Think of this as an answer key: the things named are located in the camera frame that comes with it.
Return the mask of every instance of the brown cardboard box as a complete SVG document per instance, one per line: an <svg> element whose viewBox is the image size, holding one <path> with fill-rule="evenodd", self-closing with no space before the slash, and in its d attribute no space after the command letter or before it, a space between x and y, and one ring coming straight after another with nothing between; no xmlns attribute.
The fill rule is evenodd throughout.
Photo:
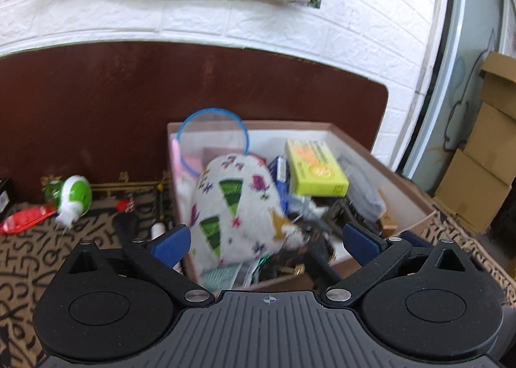
<svg viewBox="0 0 516 368"><path fill-rule="evenodd" d="M516 176L516 121L484 103L464 153L511 185Z"/></svg>
<svg viewBox="0 0 516 368"><path fill-rule="evenodd" d="M434 215L435 209L426 198L409 188L404 180L376 160L367 149L331 123L294 121L245 121L244 123L249 132L250 152L258 154L267 161L283 154L286 140L292 138L325 141L336 157L345 154L352 158L355 163L360 165L371 183L380 189L385 197L391 216L398 227L395 234L405 230L420 234ZM170 194L175 200L176 221L188 224L192 206L185 203L188 195L185 195L184 190L179 191L176 185L174 151L171 147L172 140L176 137L180 125L180 123L167 125L169 161L172 170ZM359 266L350 255L339 257L337 251L333 267L340 275L348 276ZM182 269L188 278L199 282L199 274L190 254L187 254L182 260ZM309 279L307 274L303 274L261 282L252 285L250 289L255 291L303 290L307 287L310 288L311 285L313 285L313 281Z"/></svg>
<svg viewBox="0 0 516 368"><path fill-rule="evenodd" d="M481 68L481 100L516 119L516 60L491 52Z"/></svg>
<svg viewBox="0 0 516 368"><path fill-rule="evenodd" d="M488 170L457 150L435 198L484 233L511 190Z"/></svg>
<svg viewBox="0 0 516 368"><path fill-rule="evenodd" d="M512 279L516 279L516 257L510 261L509 266L505 268L505 272L507 272Z"/></svg>

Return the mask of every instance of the green white toy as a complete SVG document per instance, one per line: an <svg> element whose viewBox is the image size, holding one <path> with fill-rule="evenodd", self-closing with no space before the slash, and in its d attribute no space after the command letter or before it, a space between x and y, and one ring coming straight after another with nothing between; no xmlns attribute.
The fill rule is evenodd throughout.
<svg viewBox="0 0 516 368"><path fill-rule="evenodd" d="M45 199L57 208L56 222L66 228L88 212L91 197L90 184L83 176L52 181L45 188Z"/></svg>

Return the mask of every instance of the yellow box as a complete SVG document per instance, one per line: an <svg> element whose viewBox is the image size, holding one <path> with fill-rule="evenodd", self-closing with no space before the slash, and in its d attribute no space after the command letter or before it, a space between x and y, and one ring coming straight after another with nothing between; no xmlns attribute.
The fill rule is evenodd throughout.
<svg viewBox="0 0 516 368"><path fill-rule="evenodd" d="M346 195L349 182L325 142L287 140L285 150L290 165L292 193Z"/></svg>

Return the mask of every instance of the open box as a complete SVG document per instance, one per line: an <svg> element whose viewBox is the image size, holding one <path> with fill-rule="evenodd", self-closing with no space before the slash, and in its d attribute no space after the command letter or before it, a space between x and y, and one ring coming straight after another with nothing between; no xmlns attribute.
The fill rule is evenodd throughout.
<svg viewBox="0 0 516 368"><path fill-rule="evenodd" d="M285 153L287 139L325 141L335 157L341 154L360 166L371 183L380 189L386 205L394 220L398 224L398 231L412 230L420 233L435 210L422 196L412 191L404 181L391 172L367 149L352 139L349 135L331 123L320 122L293 122L293 121L245 121L249 131L249 152L267 159L269 163L278 155ZM189 224L190 209L192 207L188 194L188 186L181 185L174 174L174 152L172 140L175 139L180 123L167 125L168 150L170 168L172 169L171 197L174 198L174 213L176 221ZM337 250L334 269L343 277L348 276L359 268L358 263L342 247ZM189 255L182 260L183 273L194 282L199 283L199 274L195 270L193 260ZM280 277L276 280L258 283L251 286L251 290L285 291L306 290L310 288L308 275L292 275Z"/></svg>

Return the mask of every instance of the blue plastic ring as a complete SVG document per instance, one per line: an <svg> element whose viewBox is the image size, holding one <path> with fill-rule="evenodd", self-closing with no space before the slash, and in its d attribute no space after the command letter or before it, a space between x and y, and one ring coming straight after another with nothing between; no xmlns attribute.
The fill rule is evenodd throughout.
<svg viewBox="0 0 516 368"><path fill-rule="evenodd" d="M240 119L240 117L238 115L234 114L233 112L227 111L226 109L220 109L218 107L209 107L207 109L201 109L200 111L194 112L188 118L186 118L183 121L183 123L181 124L181 126L179 127L179 129L177 130L177 137L176 137L177 138L177 142L180 143L181 133L183 132L183 129L185 128L186 124L190 121L190 119L193 119L197 115L200 115L200 114L213 113L213 112L230 116L231 118L233 118L239 124L240 128L242 129L243 133L246 136L246 147L245 147L245 150L243 151L243 155L247 155L247 153L249 152L249 132L247 131L247 128L246 128L245 124L242 122L242 120ZM181 153L181 164L183 165L183 167L185 169L187 169L196 178L198 178L201 175L200 173L198 173L195 170L193 170L186 163L186 161L183 159L183 154L182 153Z"/></svg>

